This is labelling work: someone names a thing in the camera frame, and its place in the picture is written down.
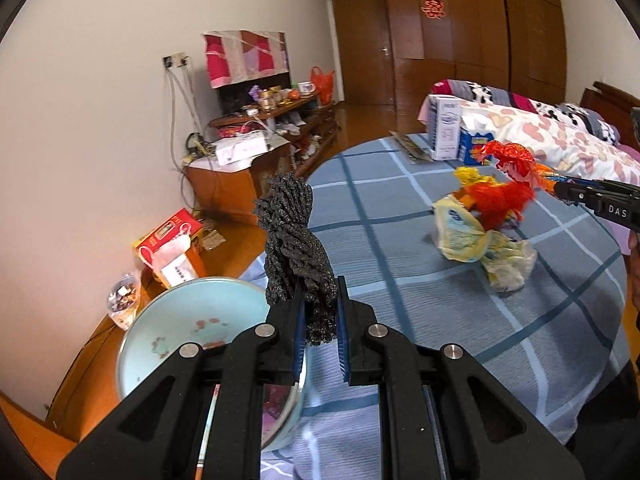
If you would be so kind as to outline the yellow foil wrapper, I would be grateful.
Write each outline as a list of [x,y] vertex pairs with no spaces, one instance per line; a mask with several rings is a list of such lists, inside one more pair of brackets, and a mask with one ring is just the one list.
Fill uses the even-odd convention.
[[468,186],[479,183],[491,186],[500,184],[494,176],[485,176],[484,174],[481,174],[476,167],[458,167],[454,170],[454,176],[457,178],[462,188],[467,188]]

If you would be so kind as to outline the wooden headboard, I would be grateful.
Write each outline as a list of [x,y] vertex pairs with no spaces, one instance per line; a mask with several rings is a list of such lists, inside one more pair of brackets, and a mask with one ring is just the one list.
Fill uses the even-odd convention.
[[639,106],[636,96],[602,81],[595,81],[582,92],[580,105],[600,114],[617,128],[620,143],[639,149]]

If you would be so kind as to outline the wooden door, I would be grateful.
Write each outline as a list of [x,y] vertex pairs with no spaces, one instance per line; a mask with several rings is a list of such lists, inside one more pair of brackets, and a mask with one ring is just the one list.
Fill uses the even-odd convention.
[[386,0],[332,0],[344,100],[394,105],[394,68]]

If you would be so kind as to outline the red orange foil wrapper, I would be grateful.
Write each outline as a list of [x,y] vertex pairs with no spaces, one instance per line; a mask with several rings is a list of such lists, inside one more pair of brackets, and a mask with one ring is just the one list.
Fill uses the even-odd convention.
[[536,161],[528,148],[517,143],[488,142],[476,148],[473,156],[478,162],[491,159],[497,171],[506,177],[504,182],[491,186],[474,184],[454,192],[463,207],[475,214],[485,230],[500,230],[508,221],[522,221],[523,212],[539,191],[555,197],[553,187],[567,179],[553,169]]

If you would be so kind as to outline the white paper bag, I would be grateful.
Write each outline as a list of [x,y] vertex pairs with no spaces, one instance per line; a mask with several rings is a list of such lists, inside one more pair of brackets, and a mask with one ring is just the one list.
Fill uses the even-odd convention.
[[166,288],[198,278],[198,271],[186,254],[191,249],[191,237],[181,234],[163,244],[152,255],[152,269]]

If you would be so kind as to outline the black white cow pillow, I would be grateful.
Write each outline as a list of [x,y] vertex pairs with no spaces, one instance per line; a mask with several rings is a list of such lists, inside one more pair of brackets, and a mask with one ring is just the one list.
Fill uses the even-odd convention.
[[529,113],[536,113],[545,118],[554,119],[582,132],[588,132],[600,140],[608,142],[608,144],[617,145],[620,143],[620,133],[614,126],[605,122],[594,110],[572,103],[551,105],[526,98],[526,96],[520,96],[508,90],[457,79],[437,81],[436,84],[433,84],[431,92],[433,94],[443,94],[444,96],[455,96],[465,101],[480,104],[518,108]]

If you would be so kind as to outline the red white patchwork cloth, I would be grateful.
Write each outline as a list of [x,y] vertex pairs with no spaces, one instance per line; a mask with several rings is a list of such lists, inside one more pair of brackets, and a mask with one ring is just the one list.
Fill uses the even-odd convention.
[[290,71],[283,32],[214,30],[204,32],[203,39],[213,89]]

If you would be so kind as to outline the black knitted cloth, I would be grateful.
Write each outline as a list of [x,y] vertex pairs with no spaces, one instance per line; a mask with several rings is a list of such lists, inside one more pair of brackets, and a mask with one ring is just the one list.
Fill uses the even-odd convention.
[[256,200],[255,214],[267,234],[265,272],[267,304],[294,299],[303,291],[307,341],[328,344],[336,337],[338,286],[326,250],[309,229],[314,194],[295,174],[278,174]]

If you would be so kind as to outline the white mug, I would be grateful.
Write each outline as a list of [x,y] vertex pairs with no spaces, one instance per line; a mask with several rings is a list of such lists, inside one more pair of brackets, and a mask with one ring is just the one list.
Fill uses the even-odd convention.
[[316,92],[316,85],[312,81],[302,81],[297,84],[297,89],[302,96],[310,96]]

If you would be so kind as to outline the yellow white plastic bag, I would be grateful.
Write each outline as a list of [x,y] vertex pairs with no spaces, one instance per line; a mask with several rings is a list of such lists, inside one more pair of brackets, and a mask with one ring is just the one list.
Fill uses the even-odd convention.
[[503,232],[485,230],[451,194],[434,203],[433,211],[434,244],[446,259],[479,262],[496,292],[524,287],[538,256],[528,240],[512,240]]

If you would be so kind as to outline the red double happiness sticker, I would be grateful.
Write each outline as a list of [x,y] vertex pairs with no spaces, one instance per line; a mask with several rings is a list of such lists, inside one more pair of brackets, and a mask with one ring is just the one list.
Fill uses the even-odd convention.
[[446,16],[445,3],[442,0],[423,0],[421,12],[429,20],[442,20]]

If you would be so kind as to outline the pink heart patterned quilt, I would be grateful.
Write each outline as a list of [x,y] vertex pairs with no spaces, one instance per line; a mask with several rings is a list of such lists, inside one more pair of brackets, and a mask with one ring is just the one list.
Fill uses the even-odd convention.
[[639,163],[630,155],[553,118],[515,107],[463,100],[461,125],[468,131],[490,132],[501,143],[521,144],[537,162],[561,174],[639,183]]

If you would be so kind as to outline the red gift box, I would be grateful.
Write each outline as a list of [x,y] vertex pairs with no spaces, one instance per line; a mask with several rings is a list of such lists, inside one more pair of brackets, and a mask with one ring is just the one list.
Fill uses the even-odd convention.
[[201,258],[203,225],[184,208],[173,214],[155,230],[146,234],[145,237],[137,240],[134,243],[134,254],[153,272],[152,255],[154,252],[181,234],[188,234],[191,237],[191,249],[186,254],[198,271],[198,277],[204,278],[206,270]]

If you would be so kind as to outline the light blue enamel basin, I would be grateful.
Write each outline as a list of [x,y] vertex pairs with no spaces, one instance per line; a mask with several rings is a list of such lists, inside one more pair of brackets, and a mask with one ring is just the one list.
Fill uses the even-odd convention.
[[[267,278],[199,278],[166,290],[138,314],[122,340],[116,361],[119,399],[187,342],[204,349],[228,344],[243,330],[264,322],[269,306]],[[262,449],[289,445],[303,407],[306,370],[293,387],[266,385],[262,404]]]

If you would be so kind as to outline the small blue carton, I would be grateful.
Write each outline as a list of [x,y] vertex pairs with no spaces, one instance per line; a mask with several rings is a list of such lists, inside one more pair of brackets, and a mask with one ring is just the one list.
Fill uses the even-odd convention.
[[488,165],[487,160],[484,162],[478,162],[473,156],[473,151],[476,148],[482,148],[494,139],[495,136],[490,131],[468,130],[467,128],[461,127],[459,134],[458,161],[464,166]]

